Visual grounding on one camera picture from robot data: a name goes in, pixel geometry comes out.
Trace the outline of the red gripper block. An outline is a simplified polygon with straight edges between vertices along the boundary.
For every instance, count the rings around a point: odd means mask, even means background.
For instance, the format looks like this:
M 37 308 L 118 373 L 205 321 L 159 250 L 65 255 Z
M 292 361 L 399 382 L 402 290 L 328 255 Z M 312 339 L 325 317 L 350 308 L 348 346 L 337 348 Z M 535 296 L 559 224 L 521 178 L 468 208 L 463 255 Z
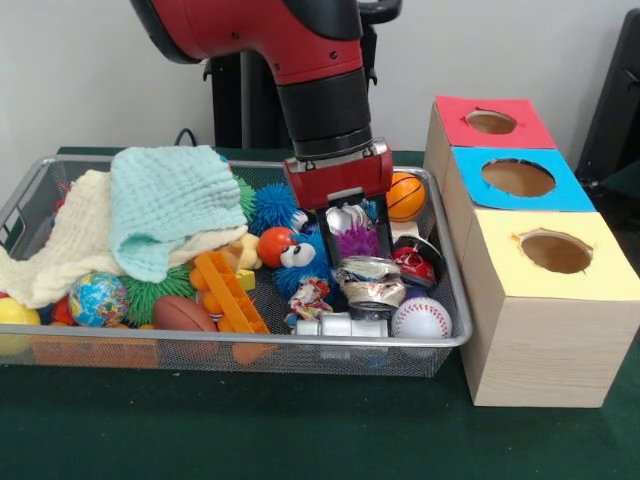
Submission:
M 384 194 L 391 186 L 393 175 L 392 154 L 388 149 L 369 156 L 357 153 L 351 159 L 303 162 L 289 158 L 284 162 L 284 170 L 298 205 L 318 209 L 318 226 L 331 266 L 338 266 L 341 261 L 336 238 L 344 231 L 345 217 L 341 209 L 326 207 L 333 200 L 355 194 L 373 197 L 380 255 L 391 257 L 393 238 Z

